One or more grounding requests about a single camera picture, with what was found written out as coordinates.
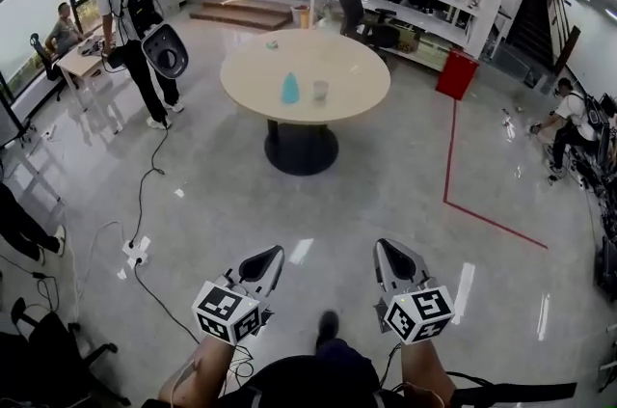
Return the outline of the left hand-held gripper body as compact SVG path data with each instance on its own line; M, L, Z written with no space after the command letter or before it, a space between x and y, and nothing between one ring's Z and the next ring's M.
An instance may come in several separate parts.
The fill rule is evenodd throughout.
M202 333L227 344L256 336L274 314L267 301L276 287L276 272L241 273L229 269L214 282L206 281L192 305Z

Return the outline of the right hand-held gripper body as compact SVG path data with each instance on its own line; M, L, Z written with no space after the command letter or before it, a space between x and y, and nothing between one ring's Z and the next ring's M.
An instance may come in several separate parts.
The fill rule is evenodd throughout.
M446 286L426 286L386 294L375 306L383 333L393 332L403 344L416 344L440 335L454 317Z

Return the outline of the teal flask bottle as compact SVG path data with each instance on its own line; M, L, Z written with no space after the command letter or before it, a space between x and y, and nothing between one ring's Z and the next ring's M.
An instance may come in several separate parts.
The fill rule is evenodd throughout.
M282 81L281 101L282 104L292 105L300 101L300 86L296 75L289 72Z

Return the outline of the person's right forearm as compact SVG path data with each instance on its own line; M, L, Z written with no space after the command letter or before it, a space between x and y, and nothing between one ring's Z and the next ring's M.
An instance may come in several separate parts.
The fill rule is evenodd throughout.
M403 344L401 372L409 408L450 408L456 390L430 340Z

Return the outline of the person's left forearm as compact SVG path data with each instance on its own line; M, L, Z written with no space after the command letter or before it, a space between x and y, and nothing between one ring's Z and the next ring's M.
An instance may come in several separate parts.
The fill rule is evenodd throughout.
M165 382L158 399L178 408L213 408L227 378L235 348L206 336Z

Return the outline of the person's right shoe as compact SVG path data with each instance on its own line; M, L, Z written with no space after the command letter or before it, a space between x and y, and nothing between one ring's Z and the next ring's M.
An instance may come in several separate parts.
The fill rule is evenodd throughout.
M337 337L339 328L338 315L333 310L326 310L322 313L315 341L315 350L318 350L324 343Z

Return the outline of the person's black clothing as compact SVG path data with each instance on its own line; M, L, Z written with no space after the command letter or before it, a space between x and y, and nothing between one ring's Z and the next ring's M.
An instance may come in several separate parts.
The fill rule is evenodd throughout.
M379 378L371 361L341 339L314 354L277 360L216 408L377 408Z

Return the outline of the white power strip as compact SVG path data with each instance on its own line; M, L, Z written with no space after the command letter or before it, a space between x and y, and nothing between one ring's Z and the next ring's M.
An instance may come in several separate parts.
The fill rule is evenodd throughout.
M122 246L122 252L127 256L127 264L131 269L136 265L145 264L148 261L148 247L151 240L147 236L143 236L138 243L130 243L125 241Z

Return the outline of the red floor tape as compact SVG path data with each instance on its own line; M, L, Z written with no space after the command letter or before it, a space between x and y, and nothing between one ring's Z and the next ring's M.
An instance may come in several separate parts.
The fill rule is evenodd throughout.
M549 247L542 243L541 241L538 241L537 239L531 238L519 231L515 231L507 226L504 226L502 224L500 224L499 222L487 218L486 216L483 216L477 212L474 212L472 210L469 210L468 208L460 205L460 204L456 204L454 202L452 202L449 199L449 188L450 188L450 183L451 183L451 173L452 173L452 162L453 162L453 156L454 156L454 148L455 148L455 141L456 141L456 126L457 126L457 106L458 103L460 101L458 101L457 99L453 99L452 100L452 118L451 118L451 127L450 127L450 135L449 135L449 142L448 142L448 151L447 151L447 158L446 158L446 167L445 167L445 177L444 177L444 183L443 183L443 204L451 207L454 210L457 210L477 221L480 221L484 224L487 224L493 228L496 228L500 231L506 232L514 237L519 238L522 241L525 241L531 245L534 245L538 248L544 249L544 250L548 250Z

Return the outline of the black body-worn rig bar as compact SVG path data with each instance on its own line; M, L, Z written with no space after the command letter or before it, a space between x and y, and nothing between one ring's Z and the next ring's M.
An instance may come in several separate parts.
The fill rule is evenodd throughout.
M517 403L545 403L572 398L577 383L554 385L487 384L457 389L450 399L451 408L493 408Z

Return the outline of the black swivel chair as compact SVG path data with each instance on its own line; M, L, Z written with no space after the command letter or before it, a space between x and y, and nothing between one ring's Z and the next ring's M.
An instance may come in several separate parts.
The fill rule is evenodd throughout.
M34 319L25 301L15 301L10 313L14 328L25 323L29 336L0 332L0 408L102 408L98 399L128 408L129 398L115 393L92 372L104 354L118 347L107 342L87 354L78 348L80 325L64 324L53 312Z

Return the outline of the red box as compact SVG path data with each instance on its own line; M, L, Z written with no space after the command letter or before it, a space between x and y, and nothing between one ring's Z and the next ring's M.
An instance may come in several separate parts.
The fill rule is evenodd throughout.
M462 100L478 67L476 59L461 50L451 49L438 78L436 91Z

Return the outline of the white and black backpack rig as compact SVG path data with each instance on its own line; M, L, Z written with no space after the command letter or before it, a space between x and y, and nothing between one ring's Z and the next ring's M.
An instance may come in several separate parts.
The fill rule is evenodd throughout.
M188 67L188 52L176 30L165 22L159 0L121 0L121 16L155 71L177 79Z

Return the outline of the wooden steps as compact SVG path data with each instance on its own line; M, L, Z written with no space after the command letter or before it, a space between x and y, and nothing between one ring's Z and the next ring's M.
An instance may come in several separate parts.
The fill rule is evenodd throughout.
M189 12L192 19L272 32L293 22L289 6L265 0L206 0Z

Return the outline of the white-legged wooden desk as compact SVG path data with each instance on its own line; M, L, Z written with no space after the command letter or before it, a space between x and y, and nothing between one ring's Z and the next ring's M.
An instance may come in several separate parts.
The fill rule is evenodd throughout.
M57 63L62 76L64 77L73 97L77 101L79 107L83 112L87 112L89 106L83 101L82 96L76 89L73 83L72 76L80 79L84 83L85 90L90 94L91 104L96 109L97 113L104 119L107 126L110 128L114 135L117 135L122 131L121 121L115 117L110 117L106 110L103 109L101 102L99 101L99 94L93 83L94 73L97 69L100 69L103 65L103 61L100 55L83 55L77 47L71 49L66 55L64 55Z

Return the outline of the black office chair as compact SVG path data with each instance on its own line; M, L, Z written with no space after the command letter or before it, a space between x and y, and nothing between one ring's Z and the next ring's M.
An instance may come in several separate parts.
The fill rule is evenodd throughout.
M378 53L382 49L394 48L400 39L400 31L387 25L388 17L396 16L396 12L378 8L368 14L362 0L338 0L343 20L340 34L346 38L358 41Z

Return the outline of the dark staircase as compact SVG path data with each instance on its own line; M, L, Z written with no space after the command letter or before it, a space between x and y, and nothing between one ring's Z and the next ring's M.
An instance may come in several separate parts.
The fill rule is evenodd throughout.
M560 73L580 29L570 23L566 0L523 0L506 42L545 69Z

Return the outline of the small black desk chair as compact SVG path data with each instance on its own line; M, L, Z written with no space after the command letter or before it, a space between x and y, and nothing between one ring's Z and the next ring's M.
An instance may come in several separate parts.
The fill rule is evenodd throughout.
M33 33L30 36L30 45L34 48L36 53L38 54L42 65L44 67L46 77L49 81L58 81L63 80L64 77L52 59L51 55L48 53L46 48L40 42L40 36L38 33Z

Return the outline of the black table pedestal base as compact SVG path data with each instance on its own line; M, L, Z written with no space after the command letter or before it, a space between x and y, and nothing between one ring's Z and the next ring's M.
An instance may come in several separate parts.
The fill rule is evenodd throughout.
M325 124L292 124L267 121L264 150L279 171L308 177L328 170L338 156L338 141Z

